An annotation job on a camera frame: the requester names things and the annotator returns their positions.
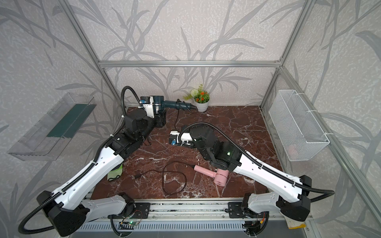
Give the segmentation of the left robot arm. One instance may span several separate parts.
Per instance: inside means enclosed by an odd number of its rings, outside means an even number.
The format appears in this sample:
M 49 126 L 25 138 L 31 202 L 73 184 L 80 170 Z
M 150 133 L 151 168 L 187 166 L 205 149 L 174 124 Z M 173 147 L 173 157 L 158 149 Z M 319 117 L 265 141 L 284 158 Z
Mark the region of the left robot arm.
M 124 213 L 131 200 L 126 194 L 85 201 L 84 197 L 108 173 L 120 167 L 147 140 L 154 128 L 166 124 L 164 96 L 137 97 L 139 107 L 127 112 L 125 86 L 121 92 L 123 123 L 97 149 L 95 157 L 74 177 L 53 192 L 43 191 L 37 196 L 39 206 L 19 224 L 18 232 L 32 235 L 56 230 L 66 237 L 83 224 L 109 215 Z

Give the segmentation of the dark green hair dryer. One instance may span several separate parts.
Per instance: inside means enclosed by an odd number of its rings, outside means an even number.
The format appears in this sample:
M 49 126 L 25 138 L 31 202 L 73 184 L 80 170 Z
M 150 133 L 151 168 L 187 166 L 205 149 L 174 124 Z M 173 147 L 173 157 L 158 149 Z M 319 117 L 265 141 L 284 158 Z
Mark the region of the dark green hair dryer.
M 180 101 L 180 100 L 177 100 L 177 101 L 169 101 L 169 100 L 164 100 L 163 103 L 162 103 L 162 106 L 163 106 L 163 109 L 161 111 L 164 111 L 165 109 L 167 108 L 171 108 L 171 109 L 176 109 L 176 110 L 193 110 L 193 109 L 197 109 L 197 107 L 191 103 L 187 103 L 187 102 L 183 102 L 183 101 Z

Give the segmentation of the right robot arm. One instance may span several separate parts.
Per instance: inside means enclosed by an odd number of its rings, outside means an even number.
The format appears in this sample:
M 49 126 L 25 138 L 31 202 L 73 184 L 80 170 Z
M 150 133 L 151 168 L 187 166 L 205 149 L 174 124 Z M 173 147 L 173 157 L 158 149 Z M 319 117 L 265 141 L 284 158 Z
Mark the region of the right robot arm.
M 245 195 L 243 209 L 253 213 L 279 212 L 287 218 L 304 222 L 312 203 L 335 194 L 330 189 L 314 188 L 309 176 L 292 176 L 261 161 L 221 129 L 207 122 L 196 122 L 181 131 L 171 131 L 169 143 L 196 148 L 212 166 L 249 177 L 266 186 L 267 193 Z

